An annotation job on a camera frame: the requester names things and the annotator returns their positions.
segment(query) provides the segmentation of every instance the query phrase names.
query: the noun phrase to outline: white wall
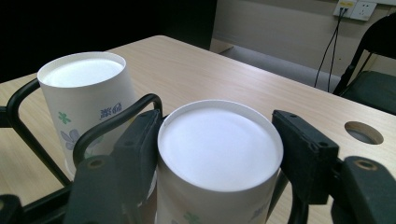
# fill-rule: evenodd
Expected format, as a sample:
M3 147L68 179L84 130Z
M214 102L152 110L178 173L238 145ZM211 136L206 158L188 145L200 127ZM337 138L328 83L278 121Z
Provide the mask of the white wall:
M337 24L336 5L335 0L218 0L213 37L318 69ZM368 21L341 21L333 74L344 73L364 32L390 10L377 5ZM329 73L331 59L332 45L321 71Z

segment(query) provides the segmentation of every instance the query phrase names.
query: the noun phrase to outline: white cup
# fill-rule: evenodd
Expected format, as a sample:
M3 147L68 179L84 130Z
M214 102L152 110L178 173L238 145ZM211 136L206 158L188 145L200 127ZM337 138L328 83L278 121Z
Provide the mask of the white cup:
M45 64L37 79L64 150L66 168L74 178L73 149L77 140L136 101L126 62L109 52L82 52ZM127 125L93 141L85 157L111 153Z
M157 224L265 223L283 145L262 114L222 100L184 105L158 147Z

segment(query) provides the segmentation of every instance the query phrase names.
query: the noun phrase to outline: power cord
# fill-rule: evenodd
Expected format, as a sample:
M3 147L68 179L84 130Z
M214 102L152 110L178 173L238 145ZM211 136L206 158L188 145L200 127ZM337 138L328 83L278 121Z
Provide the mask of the power cord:
M319 76L319 72L320 72L321 66L323 65L324 59L325 59L326 54L327 54L327 50L329 49L329 46L330 46L330 44L332 43L332 40L333 40L334 37L335 37L335 40L334 40L334 47L333 47L333 49L332 49L332 65L334 64L334 54L335 54L335 46L336 46L336 44L337 44L338 28L339 28L339 26L340 26L341 19L343 19L343 17L344 17L344 15L345 15L346 12L347 12L347 8L340 7L340 14L339 14L339 16L338 16L337 26L335 27L334 34L332 34L332 39L330 40L329 45L327 46L326 50L324 51L324 55L323 55L322 61L321 61L321 63L320 63L320 67L319 67L319 69L318 69L317 78L315 79L315 85L314 85L314 87L317 86L317 83L318 83L318 76ZM331 67L330 67L329 80L328 80L328 83L327 83L327 92L329 92L329 90L330 90L330 78L331 78L331 76L332 76L332 65L331 65Z

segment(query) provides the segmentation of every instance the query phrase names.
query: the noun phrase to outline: upside-down cup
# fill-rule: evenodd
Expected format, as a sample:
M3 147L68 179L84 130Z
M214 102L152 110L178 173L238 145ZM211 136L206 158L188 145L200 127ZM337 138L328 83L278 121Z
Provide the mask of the upside-down cup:
M74 178L73 149L77 140L136 100L126 62L109 52L81 52L45 64L37 79L61 141L66 169ZM127 125L94 140L85 157L110 154Z
M265 223L283 145L262 114L222 100L184 105L158 147L157 224Z

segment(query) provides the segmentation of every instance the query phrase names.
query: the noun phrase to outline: table top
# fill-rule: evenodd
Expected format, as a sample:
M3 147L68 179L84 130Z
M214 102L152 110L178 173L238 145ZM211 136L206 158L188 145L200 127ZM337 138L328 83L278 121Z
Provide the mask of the table top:
M109 51L126 60L137 97L159 95L165 115L206 99L247 105L269 120L275 109L289 111L337 143L340 159L366 157L382 163L396 176L395 116L162 35ZM0 105L6 105L18 88L35 77L32 74L0 84ZM40 89L21 104L20 116L66 172L59 138ZM355 139L346 131L349 121L376 129L383 143L371 145ZM62 187L12 129L0 129L0 136L0 194L16 194L25 205ZM290 205L288 186L268 223L287 223ZM332 223L329 205L311 206L309 223Z

